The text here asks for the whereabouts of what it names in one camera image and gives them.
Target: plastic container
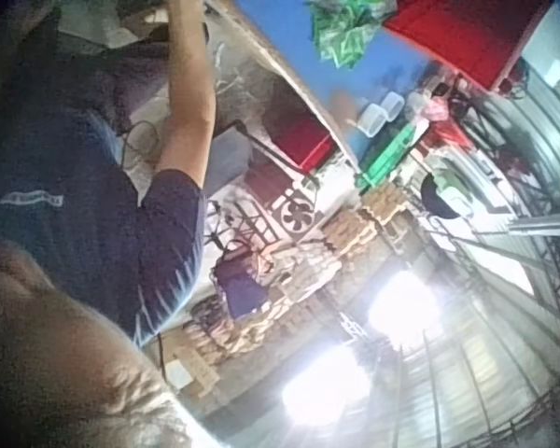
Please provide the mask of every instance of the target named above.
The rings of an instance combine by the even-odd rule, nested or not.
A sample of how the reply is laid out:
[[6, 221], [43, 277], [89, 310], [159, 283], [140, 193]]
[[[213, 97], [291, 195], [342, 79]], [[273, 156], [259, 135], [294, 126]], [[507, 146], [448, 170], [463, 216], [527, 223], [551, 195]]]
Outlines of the plastic container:
[[375, 103], [370, 103], [358, 118], [357, 127], [369, 138], [374, 137], [388, 121], [386, 111]]
[[394, 121], [404, 107], [404, 98], [391, 91], [380, 103], [380, 107], [385, 110], [388, 121]]

